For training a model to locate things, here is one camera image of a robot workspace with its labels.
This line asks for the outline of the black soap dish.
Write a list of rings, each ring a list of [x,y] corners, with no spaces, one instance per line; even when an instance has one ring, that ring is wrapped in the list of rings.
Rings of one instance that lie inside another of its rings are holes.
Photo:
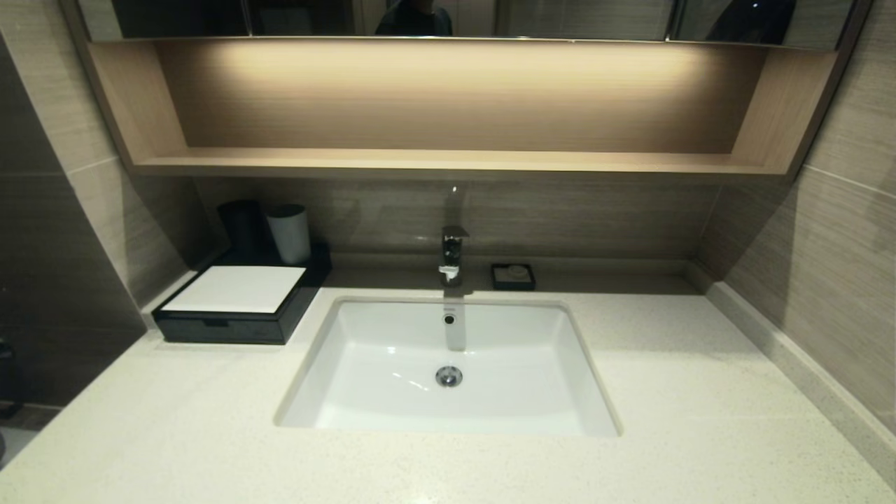
[[[506,277],[505,269],[507,265],[527,265],[529,270],[528,281],[513,281]],[[534,271],[529,264],[510,264],[509,262],[497,262],[491,265],[491,281],[493,289],[496,291],[534,291],[537,287],[537,281]]]

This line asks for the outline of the wooden wall shelf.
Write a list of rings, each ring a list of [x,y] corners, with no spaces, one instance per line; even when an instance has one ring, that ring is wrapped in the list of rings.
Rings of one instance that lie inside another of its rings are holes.
[[[76,41],[132,174],[790,182],[851,46]]]

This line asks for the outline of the black cylindrical container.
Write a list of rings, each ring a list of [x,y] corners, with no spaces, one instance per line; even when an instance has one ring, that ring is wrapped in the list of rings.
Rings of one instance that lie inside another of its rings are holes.
[[[267,252],[265,217],[259,201],[239,199],[216,208],[230,249],[235,255],[250,258]]]

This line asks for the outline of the mirror cabinet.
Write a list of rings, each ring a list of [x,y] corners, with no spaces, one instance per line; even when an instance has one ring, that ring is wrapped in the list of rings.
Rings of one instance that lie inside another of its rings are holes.
[[[94,42],[600,39],[838,48],[858,0],[73,0]]]

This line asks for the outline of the white ceramic sink basin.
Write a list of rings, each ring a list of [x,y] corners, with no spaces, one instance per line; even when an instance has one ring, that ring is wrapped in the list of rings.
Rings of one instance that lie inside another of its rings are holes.
[[[451,365],[461,385],[441,387]],[[561,305],[340,300],[275,416],[283,428],[616,438]]]

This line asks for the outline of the black box body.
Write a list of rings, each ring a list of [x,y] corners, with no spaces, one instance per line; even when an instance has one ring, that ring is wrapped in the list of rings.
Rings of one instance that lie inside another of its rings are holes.
[[[287,299],[283,301],[281,306],[272,314],[250,314],[250,313],[211,313],[211,312],[182,312],[182,311],[162,311],[161,306],[164,305],[167,301],[171,300],[173,296],[179,291],[182,291],[183,288],[186,287],[190,283],[190,281],[195,280],[199,274],[205,272],[210,267],[303,267],[305,268],[304,276],[298,282],[297,286],[293,288],[293,290],[288,294]],[[316,297],[320,287],[323,286],[324,281],[328,274],[332,271],[332,262],[330,261],[330,253],[329,249],[326,245],[314,245],[311,247],[311,258],[304,262],[304,264],[300,265],[285,265],[279,261],[279,257],[276,254],[262,256],[255,262],[250,262],[248,260],[243,260],[240,256],[235,255],[233,252],[228,252],[222,255],[220,258],[216,259],[212,262],[208,267],[204,268],[201,272],[198,272],[193,278],[185,283],[182,287],[178,288],[175,293],[171,294],[167,297],[166,300],[162,301],[159,307],[155,307],[153,312],[153,321],[155,322],[154,316],[157,314],[173,314],[176,316],[185,316],[188,314],[198,314],[199,316],[208,316],[214,314],[237,314],[238,316],[259,316],[259,318],[272,318],[278,319],[281,323],[281,327],[284,329],[284,332],[291,335],[294,332],[294,329],[298,327],[298,323],[301,318],[305,315],[305,312],[310,308],[312,301]]]

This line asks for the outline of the grey cup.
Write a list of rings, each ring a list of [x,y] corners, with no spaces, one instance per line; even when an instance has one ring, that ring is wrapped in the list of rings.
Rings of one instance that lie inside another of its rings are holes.
[[[279,258],[286,265],[300,265],[312,256],[307,210],[300,204],[269,205],[265,217]]]

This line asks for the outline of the chrome faucet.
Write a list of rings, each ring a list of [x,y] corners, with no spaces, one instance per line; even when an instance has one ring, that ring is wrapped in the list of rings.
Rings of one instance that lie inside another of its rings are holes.
[[[441,231],[441,255],[438,272],[444,287],[457,287],[462,283],[462,244],[470,236],[460,225],[446,225]]]

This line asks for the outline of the black amenity tray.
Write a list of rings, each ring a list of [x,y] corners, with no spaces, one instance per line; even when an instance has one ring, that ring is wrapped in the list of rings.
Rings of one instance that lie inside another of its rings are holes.
[[[157,314],[154,319],[168,342],[283,345],[289,339],[275,318],[237,314]]]

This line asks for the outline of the stone backsplash ledge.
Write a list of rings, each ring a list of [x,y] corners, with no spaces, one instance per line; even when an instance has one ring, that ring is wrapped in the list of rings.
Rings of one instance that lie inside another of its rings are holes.
[[[896,434],[828,371],[723,281],[697,262],[682,275],[815,405],[896,492]]]

